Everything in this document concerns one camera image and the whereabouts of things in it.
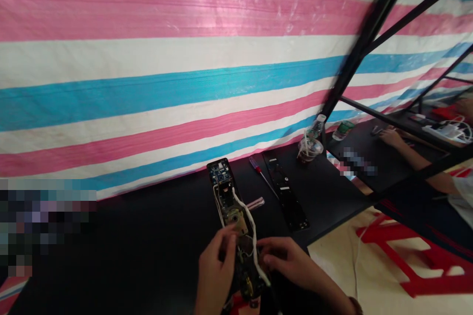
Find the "power strip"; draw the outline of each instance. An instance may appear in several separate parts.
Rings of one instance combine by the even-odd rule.
[[[448,143],[450,142],[456,142],[456,143],[465,143],[463,140],[461,139],[458,139],[458,138],[449,138],[445,135],[443,135],[442,133],[440,133],[439,131],[435,130],[435,129],[432,129],[432,126],[424,126],[422,127],[422,130],[437,137],[438,139],[441,139],[443,141],[446,141]]]

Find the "hand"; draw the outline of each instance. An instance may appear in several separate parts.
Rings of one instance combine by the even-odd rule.
[[[262,239],[257,245],[263,247],[264,265],[299,287],[318,293],[332,308],[332,314],[356,315],[351,300],[293,239],[273,237]]]
[[[199,284],[195,315],[220,315],[232,285],[235,270],[237,233],[235,225],[220,229],[199,258]],[[226,245],[225,261],[218,259],[221,247]]]
[[[271,237],[259,240],[257,246],[263,247],[260,254],[263,266],[280,272],[301,288],[319,290],[318,278],[323,271],[293,239]]]
[[[458,113],[465,116],[467,121],[473,121],[473,99],[464,98],[458,101],[455,106]]]
[[[401,136],[394,130],[393,126],[388,126],[379,134],[379,137],[383,142],[387,145],[391,145],[395,149],[407,145]]]

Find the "electronic component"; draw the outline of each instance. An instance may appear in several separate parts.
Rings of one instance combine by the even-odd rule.
[[[294,232],[307,229],[310,223],[296,195],[292,192],[289,178],[279,165],[277,158],[271,152],[264,152],[263,156],[289,230]]]
[[[254,221],[248,208],[239,198],[228,160],[224,158],[207,164],[207,171],[222,227],[236,223],[235,230],[239,234],[236,243],[234,283],[238,286],[243,299],[254,304],[266,285],[270,285],[258,265]]]

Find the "black bar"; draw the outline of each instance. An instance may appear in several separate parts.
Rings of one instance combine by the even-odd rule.
[[[459,78],[452,78],[451,76],[445,76],[444,79],[448,80],[455,80],[455,81],[461,81],[461,82],[466,82],[468,84],[473,84],[472,80],[465,80],[465,79],[459,79]]]
[[[378,32],[388,17],[391,9],[396,4],[397,0],[376,0],[372,11],[368,11],[368,15],[362,25],[360,37],[356,41],[350,55],[343,63],[342,68],[338,74],[335,86],[330,90],[327,101],[325,102],[322,114],[327,117],[330,116],[338,102],[338,98],[343,94],[351,78],[361,64],[363,57],[361,52],[373,42]]]
[[[355,102],[349,98],[346,98],[344,96],[340,97],[340,101],[343,101],[347,104],[349,104],[350,106],[353,106],[357,109],[359,109],[360,111],[363,111],[363,112],[366,112],[368,113],[369,115],[373,116],[373,117],[376,117],[388,124],[391,124],[393,126],[396,126],[396,127],[399,127],[401,128],[402,130],[406,131],[407,133],[409,134],[412,134],[422,140],[425,140],[427,143],[430,143],[436,147],[438,147],[439,149],[442,149],[442,150],[445,150],[447,152],[452,152],[452,151],[455,151],[455,150],[458,150],[459,148],[446,142],[446,141],[443,141],[441,139],[438,139],[436,138],[435,136],[429,134],[429,133],[425,133],[423,131],[418,131],[414,128],[411,128],[411,127],[408,127],[406,125],[404,125],[401,121],[398,121],[397,119],[394,119],[390,116],[387,116],[385,114],[382,114],[381,112],[378,112],[376,110],[373,110],[372,108],[370,107],[367,107],[365,105],[362,105],[358,102]]]
[[[439,0],[424,0],[420,4],[418,4],[414,9],[412,9],[406,16],[396,22],[390,29],[388,29],[385,33],[379,36],[373,43],[371,43],[364,51],[363,57],[366,56],[368,53],[371,53],[374,49],[379,47],[381,44],[386,42],[389,38],[394,36],[399,30],[403,27],[408,25],[411,21],[417,18],[420,14],[422,14],[425,10],[427,10],[430,6],[435,4]]]
[[[429,165],[422,170],[416,171],[411,176],[403,179],[402,181],[397,182],[396,184],[388,187],[383,192],[378,194],[372,194],[372,197],[376,200],[382,200],[389,197],[396,197],[397,193],[402,193],[403,190],[409,188],[409,185],[414,184],[418,180],[425,180],[429,177],[432,177],[440,172],[445,171],[455,165],[458,165],[470,158],[473,158],[473,144],[469,144],[463,148],[458,148],[453,151],[451,154],[442,157],[440,160],[437,160],[432,165]]]
[[[407,108],[406,111],[409,111],[417,102],[419,102],[426,94],[429,92],[431,89],[435,87],[439,83],[439,81],[444,78],[446,75],[448,75],[455,67],[465,59],[468,54],[470,54],[473,51],[473,44],[461,55],[457,58],[457,60],[448,67],[445,73],[442,74],[440,78],[438,78],[436,81],[434,81],[428,88],[426,88]]]

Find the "sleeve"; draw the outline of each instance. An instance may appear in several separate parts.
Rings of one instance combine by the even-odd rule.
[[[453,184],[463,199],[473,208],[473,175],[464,178],[454,177]]]

